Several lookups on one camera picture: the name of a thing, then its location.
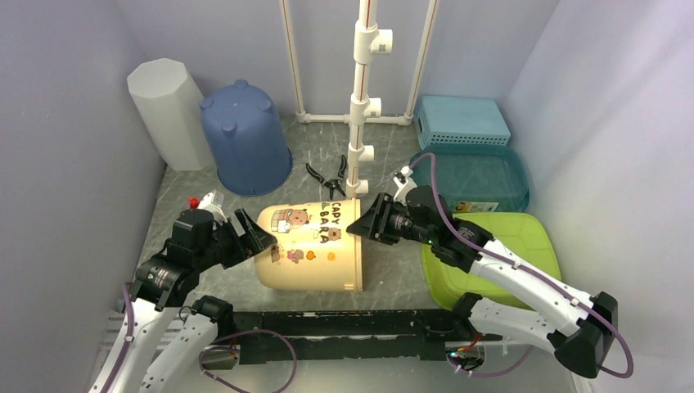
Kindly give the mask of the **translucent white faceted bin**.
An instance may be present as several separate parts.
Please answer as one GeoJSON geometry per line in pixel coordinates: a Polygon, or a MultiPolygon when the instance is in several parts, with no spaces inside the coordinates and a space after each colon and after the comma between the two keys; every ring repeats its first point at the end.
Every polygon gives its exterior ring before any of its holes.
{"type": "Polygon", "coordinates": [[[179,61],[160,58],[139,65],[127,77],[128,91],[165,163],[177,171],[213,164],[201,127],[200,89],[179,61]]]}

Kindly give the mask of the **light blue perforated basket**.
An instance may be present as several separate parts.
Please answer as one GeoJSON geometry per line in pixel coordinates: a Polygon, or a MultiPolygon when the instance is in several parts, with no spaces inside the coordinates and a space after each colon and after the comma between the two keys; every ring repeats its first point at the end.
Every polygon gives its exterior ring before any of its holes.
{"type": "Polygon", "coordinates": [[[435,144],[506,146],[511,132],[493,99],[424,95],[413,114],[420,148],[435,144]]]}

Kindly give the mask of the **teal translucent plastic tub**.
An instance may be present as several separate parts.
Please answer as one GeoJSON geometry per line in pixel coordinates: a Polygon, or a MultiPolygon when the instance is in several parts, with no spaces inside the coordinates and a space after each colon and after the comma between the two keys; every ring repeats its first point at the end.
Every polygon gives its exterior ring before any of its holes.
{"type": "Polygon", "coordinates": [[[503,145],[432,144],[414,155],[435,155],[439,194],[448,209],[463,212],[523,212],[530,203],[525,167],[503,145]]]}

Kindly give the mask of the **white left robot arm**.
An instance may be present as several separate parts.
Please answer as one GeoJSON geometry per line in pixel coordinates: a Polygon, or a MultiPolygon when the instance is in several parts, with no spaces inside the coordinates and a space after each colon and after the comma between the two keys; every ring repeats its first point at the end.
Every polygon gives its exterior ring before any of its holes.
{"type": "Polygon", "coordinates": [[[203,296],[191,307],[177,337],[157,350],[169,325],[196,289],[204,271],[229,269],[277,244],[243,209],[235,211],[243,232],[217,206],[184,210],[162,249],[122,287],[125,317],[92,392],[162,392],[209,344],[223,344],[237,332],[233,307],[203,296]]]}

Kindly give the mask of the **lime green plastic tub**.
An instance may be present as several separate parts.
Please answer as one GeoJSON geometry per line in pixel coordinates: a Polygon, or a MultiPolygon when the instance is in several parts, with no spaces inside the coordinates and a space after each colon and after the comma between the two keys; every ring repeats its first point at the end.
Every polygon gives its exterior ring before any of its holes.
{"type": "MultiPolygon", "coordinates": [[[[529,261],[553,278],[561,271],[551,240],[543,225],[532,215],[515,212],[456,213],[455,218],[471,221],[491,232],[510,251],[529,261]]],[[[528,309],[529,306],[500,286],[440,262],[429,246],[421,248],[426,282],[434,302],[450,310],[460,297],[470,292],[502,305],[528,309]]]]}

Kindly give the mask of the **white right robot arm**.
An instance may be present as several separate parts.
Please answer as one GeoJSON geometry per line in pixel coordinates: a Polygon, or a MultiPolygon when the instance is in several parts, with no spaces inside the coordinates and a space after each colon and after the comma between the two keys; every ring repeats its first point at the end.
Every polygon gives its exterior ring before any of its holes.
{"type": "Polygon", "coordinates": [[[525,304],[502,305],[466,292],[451,309],[456,337],[509,337],[546,350],[585,378],[632,376],[633,355],[618,329],[616,298],[604,291],[592,296],[553,278],[487,229],[454,217],[432,187],[416,187],[404,201],[380,193],[347,231],[386,245],[408,240],[429,246],[442,264],[492,282],[525,304]]]}

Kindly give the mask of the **blue bucket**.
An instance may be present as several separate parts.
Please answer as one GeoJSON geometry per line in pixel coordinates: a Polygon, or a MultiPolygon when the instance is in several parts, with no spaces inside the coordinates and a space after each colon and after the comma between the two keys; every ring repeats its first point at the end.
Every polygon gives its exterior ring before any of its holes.
{"type": "Polygon", "coordinates": [[[227,190],[257,197],[288,179],[291,150],[277,108],[263,89],[238,79],[204,97],[199,107],[219,181],[227,190]]]}

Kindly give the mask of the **beige plastic bucket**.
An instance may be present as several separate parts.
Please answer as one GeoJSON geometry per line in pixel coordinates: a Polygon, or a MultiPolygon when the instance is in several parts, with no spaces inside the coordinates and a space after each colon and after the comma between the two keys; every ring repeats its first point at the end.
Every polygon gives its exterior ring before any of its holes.
{"type": "Polygon", "coordinates": [[[277,243],[255,257],[258,280],[275,290],[362,291],[361,239],[346,231],[360,215],[358,199],[265,208],[257,224],[277,243]]]}

